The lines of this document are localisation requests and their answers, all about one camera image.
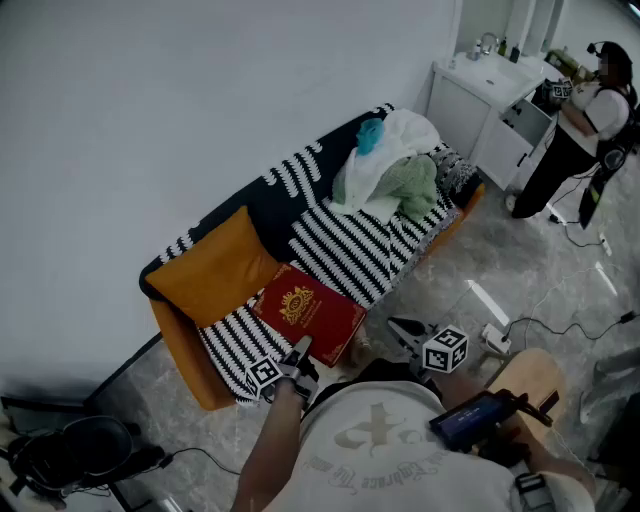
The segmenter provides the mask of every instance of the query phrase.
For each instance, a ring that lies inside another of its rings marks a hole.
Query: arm
[[[442,393],[442,405],[445,409],[453,409],[461,403],[473,398],[484,388],[469,376],[462,373],[439,373],[433,375],[433,380]],[[511,418],[502,424],[502,430],[507,433],[518,429],[520,433],[514,439],[514,442],[524,443],[531,450],[531,458],[527,462],[527,466],[533,473],[540,471],[548,471],[550,473],[559,473],[570,476],[580,482],[589,492],[591,497],[595,496],[595,480],[582,466],[575,462],[563,460],[554,457],[549,451],[538,441],[526,423],[518,414],[514,414]]]
[[[563,102],[560,109],[562,110],[562,113],[567,117],[569,122],[578,130],[580,130],[586,137],[595,135],[597,133],[591,125],[591,122],[585,117],[585,115],[576,107],[574,107],[569,101]]]
[[[267,420],[240,473],[232,512],[263,510],[291,478],[300,449],[302,405],[289,379],[278,382]]]

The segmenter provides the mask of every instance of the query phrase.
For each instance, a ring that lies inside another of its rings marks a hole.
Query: pile of clothes
[[[357,138],[334,179],[331,210],[362,210],[383,224],[396,210],[421,220],[438,199],[436,164],[424,154],[440,143],[433,125],[410,110],[394,110],[384,121],[362,123]]]

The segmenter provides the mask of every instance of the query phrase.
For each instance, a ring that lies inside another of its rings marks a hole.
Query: sofa
[[[429,156],[438,172],[437,205],[421,222],[400,213],[388,225],[365,213],[339,215],[327,206],[335,175],[356,145],[363,121],[384,117],[377,107],[333,130],[267,170],[178,237],[140,274],[162,337],[201,407],[249,404],[245,367],[259,354],[282,357],[289,342],[251,312],[256,296],[210,327],[197,327],[147,276],[178,258],[247,206],[260,242],[278,262],[289,262],[337,292],[371,309],[411,269],[458,229],[484,194],[476,169],[446,144]]]

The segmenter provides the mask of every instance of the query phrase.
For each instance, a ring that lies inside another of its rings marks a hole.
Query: green cloth
[[[438,201],[436,164],[427,155],[402,158],[382,175],[369,199],[391,196],[402,199],[400,211],[414,221],[420,221]],[[344,204],[344,170],[333,180],[333,201]]]

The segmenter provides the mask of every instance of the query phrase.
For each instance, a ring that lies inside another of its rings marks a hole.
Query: white wall
[[[615,41],[634,62],[634,87],[640,90],[640,25],[611,0],[565,0],[564,21],[553,39],[553,48],[569,47],[569,54],[595,71],[598,59],[587,53],[589,43]]]
[[[454,8],[5,1],[0,390],[95,389],[158,330],[137,278],[160,249],[361,112],[426,110]]]
[[[469,51],[485,32],[502,41],[512,7],[513,0],[464,0],[456,52]]]

